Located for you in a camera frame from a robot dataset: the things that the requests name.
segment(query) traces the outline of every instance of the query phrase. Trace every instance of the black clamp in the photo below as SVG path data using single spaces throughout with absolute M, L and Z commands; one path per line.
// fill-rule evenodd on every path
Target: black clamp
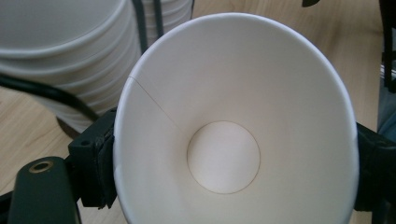
M 77 201 L 85 207 L 111 207 L 117 198 L 113 178 L 116 109 L 69 144 L 65 160 L 47 157 L 18 172 L 13 192 L 0 196 L 0 223 L 81 223 Z
M 357 211 L 373 211 L 383 200 L 396 205 L 396 144 L 358 124 L 360 176 Z

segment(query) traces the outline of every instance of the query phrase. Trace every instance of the black cable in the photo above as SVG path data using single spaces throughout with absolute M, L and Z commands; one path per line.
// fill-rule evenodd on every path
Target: black cable
M 132 0 L 137 19 L 137 29 L 139 32 L 140 49 L 142 54 L 148 49 L 148 39 L 146 31 L 145 9 L 141 0 Z
M 195 0 L 192 0 L 190 20 L 192 19 L 192 14 L 194 12 L 194 5 L 195 5 Z
M 94 111 L 92 111 L 76 96 L 46 84 L 10 77 L 0 73 L 0 86 L 16 91 L 24 91 L 33 95 L 51 99 L 64 105 L 68 105 L 75 108 L 77 111 L 81 112 L 81 114 L 92 121 L 96 121 L 99 118 L 99 116 Z
M 314 4 L 318 3 L 320 0 L 303 0 L 302 7 L 312 7 Z
M 161 0 L 154 0 L 155 23 L 157 25 L 157 36 L 163 36 L 163 12 L 161 10 Z

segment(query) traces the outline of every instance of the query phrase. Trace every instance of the cup rim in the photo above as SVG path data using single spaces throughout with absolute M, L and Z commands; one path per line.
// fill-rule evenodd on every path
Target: cup rim
M 106 57 L 120 42 L 122 39 L 122 36 L 129 30 L 131 26 L 131 18 L 127 20 L 128 22 L 125 24 L 125 27 L 123 28 L 122 32 L 120 35 L 117 37 L 117 39 L 111 43 L 110 45 L 106 46 L 102 51 L 100 51 L 97 54 L 92 55 L 89 58 L 86 58 L 78 63 L 74 63 L 72 65 L 67 65 L 61 68 L 52 68 L 50 70 L 35 70 L 32 72 L 32 70 L 29 69 L 20 69 L 18 67 L 11 67 L 11 66 L 2 66 L 2 70 L 5 71 L 5 73 L 9 73 L 14 77 L 53 77 L 53 76 L 61 76 L 66 73 L 74 72 L 77 71 L 83 67 L 89 66 L 95 62 L 97 62 L 100 59 L 103 59 Z
M 41 57 L 48 57 L 51 55 L 60 54 L 65 51 L 78 48 L 92 41 L 93 39 L 98 38 L 105 31 L 107 31 L 122 14 L 121 12 L 124 9 L 126 9 L 127 2 L 128 0 L 120 0 L 120 3 L 117 5 L 114 12 L 107 18 L 107 20 L 96 26 L 96 28 L 89 31 L 87 34 L 77 37 L 72 41 L 43 49 L 0 49 L 0 58 L 7 58 L 7 59 L 41 58 Z
M 118 57 L 115 60 L 113 60 L 110 65 L 107 65 L 104 70 L 100 71 L 99 73 L 96 73 L 93 76 L 78 80 L 76 82 L 64 83 L 64 84 L 59 84 L 59 85 L 55 85 L 55 86 L 57 88 L 61 88 L 63 90 L 69 90 L 71 88 L 75 88 L 76 86 L 81 87 L 83 85 L 86 85 L 87 83 L 90 83 L 90 82 L 96 80 L 97 78 L 105 77 L 108 72 L 110 72 L 112 69 L 114 69 L 117 66 L 118 62 L 122 59 L 122 57 L 124 57 L 126 55 L 128 50 L 132 50 L 132 49 L 130 49 L 130 47 L 134 44 L 134 42 L 137 42 L 137 41 L 135 41 L 135 39 L 137 39 L 137 36 L 131 35 L 131 38 L 132 38 L 131 43 L 129 43 L 128 46 L 126 48 L 124 48 L 124 50 L 122 52 L 120 52 Z M 136 48 L 134 50 L 134 55 L 133 55 L 134 58 L 138 55 L 139 51 L 140 51 L 140 48 Z

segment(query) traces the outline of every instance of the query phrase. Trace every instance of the metal screw hole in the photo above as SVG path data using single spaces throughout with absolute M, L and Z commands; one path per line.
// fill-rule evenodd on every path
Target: metal screw hole
M 29 172 L 32 174 L 42 173 L 53 166 L 52 161 L 41 161 L 30 167 Z

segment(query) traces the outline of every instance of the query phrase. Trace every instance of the stacked cups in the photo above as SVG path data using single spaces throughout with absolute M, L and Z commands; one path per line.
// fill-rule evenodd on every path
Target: stacked cups
M 0 8 L 0 72 L 67 91 L 98 115 L 117 106 L 140 57 L 129 0 L 6 1 Z M 91 121 L 35 97 L 78 132 Z

